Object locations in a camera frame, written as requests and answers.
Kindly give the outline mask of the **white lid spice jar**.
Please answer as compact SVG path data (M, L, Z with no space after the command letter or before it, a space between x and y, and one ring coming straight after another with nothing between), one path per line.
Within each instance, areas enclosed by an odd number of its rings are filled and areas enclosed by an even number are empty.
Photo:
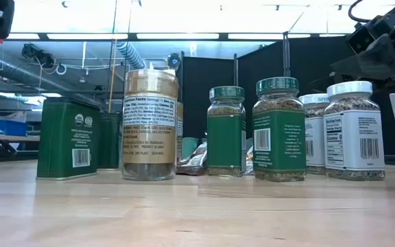
M383 180L385 159L381 111L371 100L372 83L350 81L327 88L324 109L326 174L343 180Z
M303 95L307 172L326 174L324 147L324 109L329 105L326 93Z

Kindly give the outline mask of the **green lid spice jar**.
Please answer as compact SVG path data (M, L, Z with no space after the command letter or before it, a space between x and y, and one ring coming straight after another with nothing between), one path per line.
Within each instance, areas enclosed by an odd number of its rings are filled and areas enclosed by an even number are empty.
M209 91L207 161L211 176L241 177L246 168L244 89L218 86Z
M299 83L274 77L256 83L252 108L255 177L272 182L302 181L307 174L305 115Z

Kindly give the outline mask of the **green spice tin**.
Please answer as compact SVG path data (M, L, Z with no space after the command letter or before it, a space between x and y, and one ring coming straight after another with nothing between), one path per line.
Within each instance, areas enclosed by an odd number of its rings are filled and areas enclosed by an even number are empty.
M97 173L99 108L63 97L43 103L37 179L68 180Z
M121 115L101 113L99 120L99 163L97 168L118 169Z

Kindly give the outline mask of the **brown foil spice pouch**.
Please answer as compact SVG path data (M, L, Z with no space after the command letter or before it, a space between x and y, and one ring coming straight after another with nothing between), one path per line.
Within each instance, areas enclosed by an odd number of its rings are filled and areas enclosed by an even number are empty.
M244 172L245 175L253 175L253 138L246 140L247 152L246 152L246 170Z
M207 142L200 144L191 156L176 165L176 174L203 176L207 174Z

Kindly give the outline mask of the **gold label spice jar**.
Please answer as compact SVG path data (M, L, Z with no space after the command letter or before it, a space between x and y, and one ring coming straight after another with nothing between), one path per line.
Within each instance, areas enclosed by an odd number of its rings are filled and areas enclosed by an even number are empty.
M182 159L182 139L183 139L183 104L177 103L177 117L176 117L176 162L179 163Z
M175 176L178 90L177 77L166 71L126 74L122 178L160 181Z

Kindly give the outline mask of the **black ceiling device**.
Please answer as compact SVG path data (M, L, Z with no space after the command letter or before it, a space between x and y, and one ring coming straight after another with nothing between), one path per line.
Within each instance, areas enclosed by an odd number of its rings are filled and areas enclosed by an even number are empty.
M23 45L21 55L24 58L31 58L38 62L43 68L50 69L56 61L53 56L32 43L25 43Z

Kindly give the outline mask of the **black partition pole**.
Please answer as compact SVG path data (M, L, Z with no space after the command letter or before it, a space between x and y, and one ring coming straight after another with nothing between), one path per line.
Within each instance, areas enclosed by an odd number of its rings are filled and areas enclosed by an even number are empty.
M233 84L234 86L239 85L239 77L238 77L238 56L237 53L233 55Z
M283 75L285 77L291 76L291 63L290 63L290 44L289 33L283 32Z

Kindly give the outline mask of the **blue storage bin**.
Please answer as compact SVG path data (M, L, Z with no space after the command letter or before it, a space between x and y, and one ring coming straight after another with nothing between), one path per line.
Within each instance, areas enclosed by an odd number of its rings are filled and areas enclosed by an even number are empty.
M27 136L27 124L19 121L0 119L0 130L8 136Z

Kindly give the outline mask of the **wooden background table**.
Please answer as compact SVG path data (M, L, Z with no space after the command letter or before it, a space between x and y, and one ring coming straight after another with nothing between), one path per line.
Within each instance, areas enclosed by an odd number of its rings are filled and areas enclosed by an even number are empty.
M21 137L0 134L0 162L37 159L39 141L39 136ZM33 147L35 150L18 150L11 143L19 143L21 147Z

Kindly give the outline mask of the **round black blue device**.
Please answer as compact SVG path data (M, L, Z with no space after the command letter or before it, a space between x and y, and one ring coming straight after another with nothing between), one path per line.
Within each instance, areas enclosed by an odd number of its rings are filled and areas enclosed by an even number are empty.
M181 55L178 53L169 54L167 57L167 65L169 69L177 71L181 65Z

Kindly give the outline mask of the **green plastic bin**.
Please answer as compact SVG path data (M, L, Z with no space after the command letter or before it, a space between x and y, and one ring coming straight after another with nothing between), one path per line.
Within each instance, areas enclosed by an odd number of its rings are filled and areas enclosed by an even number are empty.
M185 137L182 139L182 159L192 155L198 147L198 141L199 139L194 137Z

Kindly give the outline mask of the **grey ceiling duct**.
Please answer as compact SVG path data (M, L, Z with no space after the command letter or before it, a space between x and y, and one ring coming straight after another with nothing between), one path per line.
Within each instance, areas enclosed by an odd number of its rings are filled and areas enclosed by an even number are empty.
M40 87L42 89L61 90L64 94L69 93L70 98L96 106L101 104L101 102L93 96L76 93L76 88L74 86L71 86L68 82L59 79L56 75L47 75L45 72L40 75L39 66L21 62L19 59L4 51L2 46L0 46L0 75L13 79L16 82L35 86L38 86L39 80L41 80Z

